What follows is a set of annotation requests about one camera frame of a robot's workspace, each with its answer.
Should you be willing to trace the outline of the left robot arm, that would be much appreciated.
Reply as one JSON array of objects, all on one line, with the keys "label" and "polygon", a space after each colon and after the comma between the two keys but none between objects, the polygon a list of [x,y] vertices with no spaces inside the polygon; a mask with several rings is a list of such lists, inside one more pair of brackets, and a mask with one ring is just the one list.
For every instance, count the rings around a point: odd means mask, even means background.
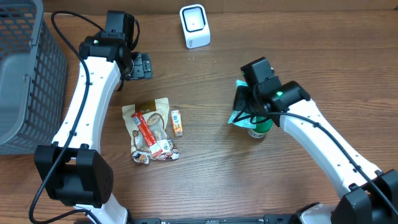
[{"label": "left robot arm", "polygon": [[109,11],[105,26],[74,49],[80,69],[67,115],[52,142],[34,153],[39,191],[90,223],[132,222],[113,195],[113,170],[101,156],[100,137],[113,92],[126,81],[152,78],[150,56],[136,51],[139,34],[133,15]]}]

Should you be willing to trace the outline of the red snack bar wrapper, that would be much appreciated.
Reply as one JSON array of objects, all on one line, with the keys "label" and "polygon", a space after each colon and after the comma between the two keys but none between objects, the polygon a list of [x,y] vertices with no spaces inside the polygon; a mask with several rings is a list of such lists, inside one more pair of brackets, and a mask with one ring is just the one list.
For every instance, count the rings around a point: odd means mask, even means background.
[{"label": "red snack bar wrapper", "polygon": [[148,124],[146,123],[142,113],[140,111],[134,113],[132,116],[133,122],[139,128],[146,144],[149,147],[150,153],[153,157],[158,156],[163,152],[162,146],[156,141],[153,136]]}]

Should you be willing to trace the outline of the orange snack packet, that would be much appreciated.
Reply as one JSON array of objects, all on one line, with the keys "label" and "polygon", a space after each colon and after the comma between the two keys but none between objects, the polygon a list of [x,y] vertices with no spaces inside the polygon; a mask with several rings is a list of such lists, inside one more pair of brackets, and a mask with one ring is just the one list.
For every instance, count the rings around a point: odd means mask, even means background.
[{"label": "orange snack packet", "polygon": [[174,133],[176,137],[183,136],[183,127],[182,127],[182,119],[179,110],[173,110],[171,112],[172,123],[174,128]]}]

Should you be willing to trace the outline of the brown nut snack pouch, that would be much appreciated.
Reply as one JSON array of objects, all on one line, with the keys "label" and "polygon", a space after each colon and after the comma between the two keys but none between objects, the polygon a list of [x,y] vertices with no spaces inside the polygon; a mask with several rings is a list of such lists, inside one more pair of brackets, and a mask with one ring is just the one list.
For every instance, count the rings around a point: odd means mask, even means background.
[{"label": "brown nut snack pouch", "polygon": [[[139,128],[132,120],[131,116],[138,111],[142,113],[153,136],[163,148],[163,152],[158,156],[152,156]],[[177,147],[165,131],[169,115],[168,98],[159,98],[135,105],[123,106],[122,112],[127,131],[131,137],[131,157],[134,162],[148,164],[150,160],[166,161],[179,158]]]}]

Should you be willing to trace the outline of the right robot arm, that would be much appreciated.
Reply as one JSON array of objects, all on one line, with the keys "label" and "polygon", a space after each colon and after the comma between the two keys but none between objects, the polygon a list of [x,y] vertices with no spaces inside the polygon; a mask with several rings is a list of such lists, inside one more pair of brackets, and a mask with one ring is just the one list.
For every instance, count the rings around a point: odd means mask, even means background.
[{"label": "right robot arm", "polygon": [[297,82],[281,84],[265,57],[241,67],[233,122],[271,120],[291,135],[332,183],[340,201],[313,203],[293,214],[265,215],[264,223],[397,223],[397,171],[383,172],[361,156],[325,119]]}]

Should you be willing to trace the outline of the green bottle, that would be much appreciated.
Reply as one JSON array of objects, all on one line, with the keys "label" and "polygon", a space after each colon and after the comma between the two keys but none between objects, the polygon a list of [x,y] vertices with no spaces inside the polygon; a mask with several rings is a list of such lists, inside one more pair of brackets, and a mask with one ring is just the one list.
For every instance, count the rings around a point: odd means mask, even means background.
[{"label": "green bottle", "polygon": [[266,119],[264,117],[255,117],[252,121],[255,124],[255,128],[248,129],[248,134],[250,137],[256,139],[263,138],[273,125],[271,119]]}]

